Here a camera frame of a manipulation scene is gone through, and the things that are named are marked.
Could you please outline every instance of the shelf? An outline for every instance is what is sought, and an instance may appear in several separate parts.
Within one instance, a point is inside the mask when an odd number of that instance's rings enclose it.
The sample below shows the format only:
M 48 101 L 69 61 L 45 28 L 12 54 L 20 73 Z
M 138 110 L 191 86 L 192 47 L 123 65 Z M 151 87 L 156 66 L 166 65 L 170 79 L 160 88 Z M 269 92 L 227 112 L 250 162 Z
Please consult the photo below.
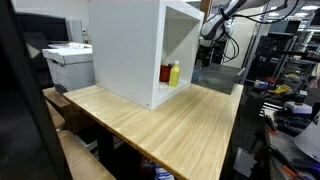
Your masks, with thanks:
M 163 99 L 169 99 L 172 97 L 172 94 L 176 94 L 180 92 L 182 89 L 188 86 L 188 81 L 185 80 L 179 80 L 178 86 L 177 87 L 170 87 L 168 83 L 164 82 L 159 82 L 159 88 L 158 88 L 158 96 L 157 99 L 159 101 Z

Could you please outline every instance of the yellow bottle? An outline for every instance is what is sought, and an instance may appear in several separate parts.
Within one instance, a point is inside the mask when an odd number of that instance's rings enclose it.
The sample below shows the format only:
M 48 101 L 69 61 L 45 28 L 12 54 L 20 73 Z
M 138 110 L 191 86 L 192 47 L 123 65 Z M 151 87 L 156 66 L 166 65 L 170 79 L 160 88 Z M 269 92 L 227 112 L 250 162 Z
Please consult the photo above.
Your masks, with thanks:
M 179 82 L 179 61 L 174 61 L 174 66 L 171 68 L 170 71 L 170 79 L 169 79 L 169 86 L 170 87 L 177 87 Z

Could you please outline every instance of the wall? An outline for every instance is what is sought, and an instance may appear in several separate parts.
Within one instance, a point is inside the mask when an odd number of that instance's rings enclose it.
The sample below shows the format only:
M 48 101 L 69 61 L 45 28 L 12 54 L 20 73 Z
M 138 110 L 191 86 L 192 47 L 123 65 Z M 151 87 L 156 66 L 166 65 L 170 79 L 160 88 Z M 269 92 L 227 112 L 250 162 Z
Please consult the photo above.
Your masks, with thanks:
M 89 0 L 12 0 L 17 12 L 28 12 L 81 20 L 88 29 Z
M 248 10 L 244 10 L 244 11 L 240 11 L 237 14 L 242 14 L 242 15 L 251 15 L 251 14 L 257 14 L 260 13 L 261 8 L 253 8 L 253 9 L 248 9 Z M 224 63 L 224 65 L 226 66 L 230 66 L 230 67 L 235 67 L 235 68 L 241 68 L 242 64 L 244 62 L 244 58 L 246 55 L 246 52 L 248 50 L 248 46 L 254 31 L 256 23 L 253 21 L 250 21 L 248 19 L 245 18 L 236 18 L 235 22 L 234 22 L 234 26 L 233 26 L 233 35 L 232 37 L 238 42 L 239 46 L 240 46 L 240 52 L 239 52 L 239 56 L 228 62 L 228 63 Z M 227 44 L 227 49 L 226 49 L 226 54 L 229 57 L 232 57 L 233 55 L 233 47 L 232 44 L 229 42 Z

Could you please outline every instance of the shelving unit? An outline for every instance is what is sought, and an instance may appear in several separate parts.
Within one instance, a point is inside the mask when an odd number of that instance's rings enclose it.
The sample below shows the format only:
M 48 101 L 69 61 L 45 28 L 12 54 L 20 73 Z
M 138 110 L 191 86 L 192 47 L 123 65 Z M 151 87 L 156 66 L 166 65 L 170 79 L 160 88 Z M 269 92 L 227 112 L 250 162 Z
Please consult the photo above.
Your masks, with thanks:
M 152 110 L 191 83 L 203 13 L 180 0 L 89 2 L 97 85 Z M 159 82 L 180 61 L 176 88 Z

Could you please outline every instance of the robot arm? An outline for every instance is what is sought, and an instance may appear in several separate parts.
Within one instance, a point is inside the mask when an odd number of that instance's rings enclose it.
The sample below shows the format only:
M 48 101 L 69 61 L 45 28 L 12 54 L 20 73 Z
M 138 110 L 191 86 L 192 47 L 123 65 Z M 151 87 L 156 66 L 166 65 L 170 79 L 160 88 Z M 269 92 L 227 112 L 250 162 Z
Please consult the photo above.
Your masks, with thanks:
M 226 18 L 231 17 L 241 10 L 263 6 L 269 1 L 270 0 L 230 0 L 223 6 L 224 14 L 218 12 L 209 17 L 209 20 L 204 23 L 201 36 L 205 40 L 220 40 L 224 35 L 224 22 Z

